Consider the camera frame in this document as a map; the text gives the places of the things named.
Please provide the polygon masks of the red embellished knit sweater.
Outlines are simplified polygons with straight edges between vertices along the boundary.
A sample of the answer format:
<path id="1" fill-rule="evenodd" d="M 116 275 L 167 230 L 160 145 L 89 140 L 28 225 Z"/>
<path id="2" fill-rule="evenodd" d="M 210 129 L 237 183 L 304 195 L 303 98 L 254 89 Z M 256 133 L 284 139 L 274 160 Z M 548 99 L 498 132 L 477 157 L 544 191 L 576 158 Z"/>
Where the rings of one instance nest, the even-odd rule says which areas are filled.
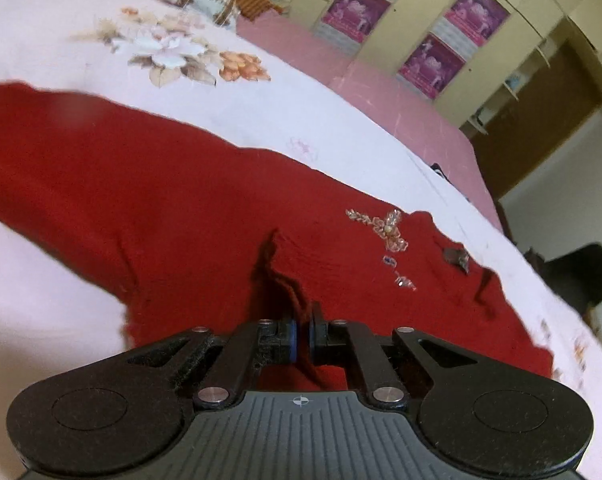
<path id="1" fill-rule="evenodd" d="M 430 214 L 294 160 L 77 93 L 0 84 L 0 221 L 126 305 L 135 346 L 314 306 L 414 327 L 550 376 L 498 276 L 453 263 Z"/>

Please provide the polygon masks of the white floral bed sheet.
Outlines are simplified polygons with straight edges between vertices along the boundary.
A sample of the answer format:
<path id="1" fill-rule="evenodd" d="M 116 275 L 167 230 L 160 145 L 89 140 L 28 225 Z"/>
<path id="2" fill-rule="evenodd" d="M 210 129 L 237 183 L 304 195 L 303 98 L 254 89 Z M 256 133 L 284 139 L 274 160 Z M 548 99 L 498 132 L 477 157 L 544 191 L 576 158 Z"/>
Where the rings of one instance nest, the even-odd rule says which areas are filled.
<path id="1" fill-rule="evenodd" d="M 320 82 L 204 18 L 158 0 L 0 0 L 0 84 L 96 96 L 286 156 L 391 206 L 424 211 L 453 263 L 493 271 L 550 377 L 595 419 L 581 474 L 602 479 L 602 345 L 499 229 L 404 144 Z M 0 391 L 133 341 L 128 309 L 0 221 Z M 0 399 L 0 414 L 6 402 Z M 0 429 L 0 478 L 10 472 Z"/>

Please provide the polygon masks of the black backpack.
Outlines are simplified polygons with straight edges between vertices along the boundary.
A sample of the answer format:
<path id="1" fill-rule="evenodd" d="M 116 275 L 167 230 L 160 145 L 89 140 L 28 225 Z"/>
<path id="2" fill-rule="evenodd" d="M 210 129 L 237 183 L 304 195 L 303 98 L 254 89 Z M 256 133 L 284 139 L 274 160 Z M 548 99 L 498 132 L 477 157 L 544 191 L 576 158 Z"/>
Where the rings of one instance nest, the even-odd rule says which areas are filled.
<path id="1" fill-rule="evenodd" d="M 587 244 L 552 260 L 529 249 L 524 258 L 545 284 L 580 315 L 602 302 L 601 244 Z"/>

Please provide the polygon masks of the black white striped cloth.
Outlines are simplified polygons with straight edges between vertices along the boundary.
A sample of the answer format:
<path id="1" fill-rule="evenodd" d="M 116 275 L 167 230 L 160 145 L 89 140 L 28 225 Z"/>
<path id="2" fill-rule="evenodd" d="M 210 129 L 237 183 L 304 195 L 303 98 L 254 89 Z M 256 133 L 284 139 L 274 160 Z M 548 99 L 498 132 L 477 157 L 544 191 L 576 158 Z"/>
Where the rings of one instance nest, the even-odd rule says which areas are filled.
<path id="1" fill-rule="evenodd" d="M 443 178 L 443 179 L 447 180 L 447 176 L 446 176 L 445 172 L 443 171 L 442 167 L 441 167 L 441 166 L 440 166 L 440 165 L 439 165 L 437 162 L 435 162 L 434 164 L 432 164 L 432 165 L 430 166 L 430 168 L 431 168 L 431 169 L 432 169 L 432 170 L 433 170 L 433 171 L 434 171 L 434 172 L 435 172 L 435 173 L 436 173 L 438 176 L 440 176 L 441 178 Z"/>

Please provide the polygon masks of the pink checked bed cover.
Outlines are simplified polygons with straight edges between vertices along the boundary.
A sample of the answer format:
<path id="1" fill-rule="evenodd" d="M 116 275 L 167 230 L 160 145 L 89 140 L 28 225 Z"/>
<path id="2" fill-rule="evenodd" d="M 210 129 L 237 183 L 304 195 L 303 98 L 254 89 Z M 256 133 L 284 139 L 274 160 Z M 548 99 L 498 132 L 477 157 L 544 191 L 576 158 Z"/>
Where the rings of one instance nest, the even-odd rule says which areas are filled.
<path id="1" fill-rule="evenodd" d="M 433 105 L 274 11 L 253 22 L 239 18 L 237 34 L 333 90 L 427 165 L 439 166 L 496 229 L 502 227 L 470 141 Z"/>

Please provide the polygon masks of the brown wooden door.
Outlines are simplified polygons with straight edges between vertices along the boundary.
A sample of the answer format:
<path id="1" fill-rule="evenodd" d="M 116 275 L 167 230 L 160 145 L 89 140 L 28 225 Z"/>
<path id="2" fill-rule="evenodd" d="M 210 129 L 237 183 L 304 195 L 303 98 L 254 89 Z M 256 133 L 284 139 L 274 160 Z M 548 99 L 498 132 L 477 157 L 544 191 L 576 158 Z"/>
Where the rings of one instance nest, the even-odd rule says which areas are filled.
<path id="1" fill-rule="evenodd" d="M 505 196 L 602 105 L 594 77 L 566 42 L 471 143 L 488 192 Z"/>

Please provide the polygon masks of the lower right purple poster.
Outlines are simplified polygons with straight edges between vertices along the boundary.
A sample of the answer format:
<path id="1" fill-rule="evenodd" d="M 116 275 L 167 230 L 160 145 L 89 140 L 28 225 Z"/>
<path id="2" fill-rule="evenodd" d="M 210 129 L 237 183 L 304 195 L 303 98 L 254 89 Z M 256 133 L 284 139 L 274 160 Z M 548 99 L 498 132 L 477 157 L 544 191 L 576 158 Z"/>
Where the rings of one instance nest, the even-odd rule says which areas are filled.
<path id="1" fill-rule="evenodd" d="M 466 64 L 437 36 L 428 34 L 397 71 L 420 96 L 434 101 Z"/>

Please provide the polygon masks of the purple poster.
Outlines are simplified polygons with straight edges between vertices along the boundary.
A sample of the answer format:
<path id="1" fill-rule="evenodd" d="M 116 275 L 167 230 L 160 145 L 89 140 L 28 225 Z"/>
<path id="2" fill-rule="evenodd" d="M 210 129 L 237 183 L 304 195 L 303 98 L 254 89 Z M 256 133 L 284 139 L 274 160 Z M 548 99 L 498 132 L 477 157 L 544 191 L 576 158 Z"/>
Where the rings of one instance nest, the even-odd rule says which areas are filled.
<path id="1" fill-rule="evenodd" d="M 420 96 L 434 101 L 466 64 L 437 36 L 428 34 L 397 71 Z"/>
<path id="2" fill-rule="evenodd" d="M 509 17 L 498 0 L 456 0 L 442 18 L 441 38 L 469 61 Z"/>
<path id="3" fill-rule="evenodd" d="M 333 0 L 314 35 L 347 55 L 356 55 L 389 6 L 388 0 Z"/>

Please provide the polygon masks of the cream corner shelf unit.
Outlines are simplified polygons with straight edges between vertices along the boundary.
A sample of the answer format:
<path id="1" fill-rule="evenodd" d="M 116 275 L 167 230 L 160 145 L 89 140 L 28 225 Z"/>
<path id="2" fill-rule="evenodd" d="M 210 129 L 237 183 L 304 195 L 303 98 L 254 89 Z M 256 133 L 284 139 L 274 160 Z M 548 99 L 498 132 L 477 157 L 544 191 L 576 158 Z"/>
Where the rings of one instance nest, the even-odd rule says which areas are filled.
<path id="1" fill-rule="evenodd" d="M 487 135 L 487 125 L 511 102 L 520 101 L 522 89 L 540 70 L 550 67 L 550 59 L 556 54 L 560 42 L 544 39 L 530 55 L 510 74 L 498 89 L 464 122 L 462 133 L 471 140 L 476 134 Z"/>

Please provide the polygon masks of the cream wardrobe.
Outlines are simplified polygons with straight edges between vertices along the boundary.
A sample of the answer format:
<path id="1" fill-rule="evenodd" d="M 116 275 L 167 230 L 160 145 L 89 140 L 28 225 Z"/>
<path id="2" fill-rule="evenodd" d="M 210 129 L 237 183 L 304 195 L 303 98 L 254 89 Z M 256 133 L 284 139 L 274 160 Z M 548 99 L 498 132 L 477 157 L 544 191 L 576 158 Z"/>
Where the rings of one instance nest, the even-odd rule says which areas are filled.
<path id="1" fill-rule="evenodd" d="M 602 58 L 602 0 L 280 0 L 289 18 L 378 68 L 462 125 L 561 24 Z"/>

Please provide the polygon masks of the upper right purple poster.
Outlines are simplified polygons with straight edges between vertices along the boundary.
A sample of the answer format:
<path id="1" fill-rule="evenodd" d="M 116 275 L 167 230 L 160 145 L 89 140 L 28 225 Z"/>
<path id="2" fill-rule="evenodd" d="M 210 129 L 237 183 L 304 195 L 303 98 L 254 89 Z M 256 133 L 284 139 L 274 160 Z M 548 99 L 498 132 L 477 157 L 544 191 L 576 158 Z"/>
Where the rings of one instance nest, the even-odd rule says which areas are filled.
<path id="1" fill-rule="evenodd" d="M 441 38 L 469 61 L 509 17 L 498 0 L 456 0 L 442 18 Z"/>

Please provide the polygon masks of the lower left purple poster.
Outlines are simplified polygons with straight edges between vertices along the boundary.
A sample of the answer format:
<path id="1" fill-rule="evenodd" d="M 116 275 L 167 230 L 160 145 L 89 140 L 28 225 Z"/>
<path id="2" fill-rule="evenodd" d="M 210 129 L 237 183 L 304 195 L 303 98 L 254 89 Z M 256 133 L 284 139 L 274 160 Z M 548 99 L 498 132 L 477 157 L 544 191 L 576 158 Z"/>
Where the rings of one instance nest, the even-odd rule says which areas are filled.
<path id="1" fill-rule="evenodd" d="M 333 0 L 314 35 L 347 55 L 356 55 L 389 6 L 388 0 Z"/>

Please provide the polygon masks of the orange brown patterned pillow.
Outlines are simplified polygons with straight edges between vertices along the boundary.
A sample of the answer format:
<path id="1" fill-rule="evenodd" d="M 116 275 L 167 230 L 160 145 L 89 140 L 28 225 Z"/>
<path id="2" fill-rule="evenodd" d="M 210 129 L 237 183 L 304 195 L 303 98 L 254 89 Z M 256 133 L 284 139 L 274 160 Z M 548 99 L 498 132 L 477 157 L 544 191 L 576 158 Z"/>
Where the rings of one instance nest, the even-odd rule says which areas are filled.
<path id="1" fill-rule="evenodd" d="M 279 15 L 286 13 L 286 8 L 272 0 L 235 0 L 236 6 L 243 18 L 254 22 L 259 16 L 269 11 Z"/>

